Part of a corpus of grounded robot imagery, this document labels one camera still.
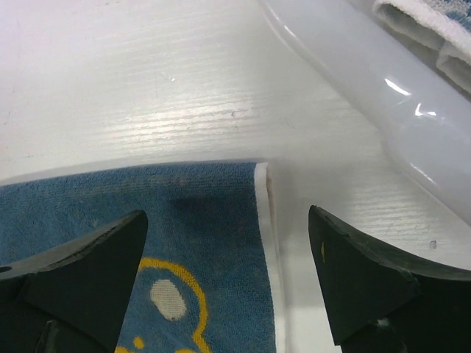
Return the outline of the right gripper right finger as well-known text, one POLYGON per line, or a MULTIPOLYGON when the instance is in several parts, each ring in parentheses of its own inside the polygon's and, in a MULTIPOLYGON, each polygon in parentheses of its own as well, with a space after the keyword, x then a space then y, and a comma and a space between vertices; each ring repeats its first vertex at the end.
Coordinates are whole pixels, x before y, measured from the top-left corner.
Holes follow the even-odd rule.
POLYGON ((406 252, 317 206, 308 231, 343 352, 470 351, 470 271, 406 252))

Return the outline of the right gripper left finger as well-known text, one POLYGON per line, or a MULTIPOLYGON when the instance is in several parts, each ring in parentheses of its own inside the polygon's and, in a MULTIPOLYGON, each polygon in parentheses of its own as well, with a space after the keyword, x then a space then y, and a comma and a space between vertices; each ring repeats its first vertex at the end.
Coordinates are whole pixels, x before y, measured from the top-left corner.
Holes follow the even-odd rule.
POLYGON ((144 251, 133 211, 80 238, 1 267, 2 352, 113 352, 144 251))

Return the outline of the yellow grey towel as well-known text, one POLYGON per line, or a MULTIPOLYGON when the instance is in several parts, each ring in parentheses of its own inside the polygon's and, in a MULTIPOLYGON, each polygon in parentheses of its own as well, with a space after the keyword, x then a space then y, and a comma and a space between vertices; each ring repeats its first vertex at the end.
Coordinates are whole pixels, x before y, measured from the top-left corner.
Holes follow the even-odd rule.
POLYGON ((146 244, 117 352, 284 352, 268 165, 140 165, 1 187, 1 263, 134 211, 146 244))

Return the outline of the blue patterned towel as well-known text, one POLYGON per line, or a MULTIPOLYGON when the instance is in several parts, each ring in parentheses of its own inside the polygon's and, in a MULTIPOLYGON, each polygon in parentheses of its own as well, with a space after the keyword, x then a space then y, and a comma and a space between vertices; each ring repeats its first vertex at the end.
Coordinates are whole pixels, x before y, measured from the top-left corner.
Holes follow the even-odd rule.
POLYGON ((436 67, 470 92, 469 1, 375 1, 390 28, 437 52, 436 67))

